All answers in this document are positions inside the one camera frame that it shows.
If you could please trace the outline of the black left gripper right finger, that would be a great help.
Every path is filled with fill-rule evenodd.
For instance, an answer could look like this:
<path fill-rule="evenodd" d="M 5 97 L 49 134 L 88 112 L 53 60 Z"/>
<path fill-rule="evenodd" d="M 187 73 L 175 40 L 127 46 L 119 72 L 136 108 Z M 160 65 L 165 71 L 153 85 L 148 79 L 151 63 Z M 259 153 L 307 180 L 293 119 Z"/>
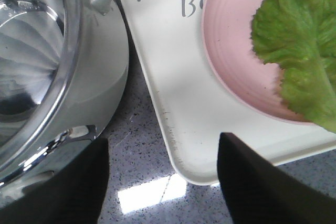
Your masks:
<path fill-rule="evenodd" d="M 233 133 L 221 133 L 217 174 L 233 223 L 335 223 L 335 199 L 284 173 Z"/>

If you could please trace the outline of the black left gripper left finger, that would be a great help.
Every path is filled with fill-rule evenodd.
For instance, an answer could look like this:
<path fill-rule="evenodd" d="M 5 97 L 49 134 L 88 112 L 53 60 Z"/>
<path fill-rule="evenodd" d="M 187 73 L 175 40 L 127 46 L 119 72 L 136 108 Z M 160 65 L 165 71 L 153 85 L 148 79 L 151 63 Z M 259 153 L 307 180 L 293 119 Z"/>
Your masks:
<path fill-rule="evenodd" d="M 109 179 L 108 141 L 98 138 L 65 169 L 1 210 L 1 223 L 97 223 Z"/>

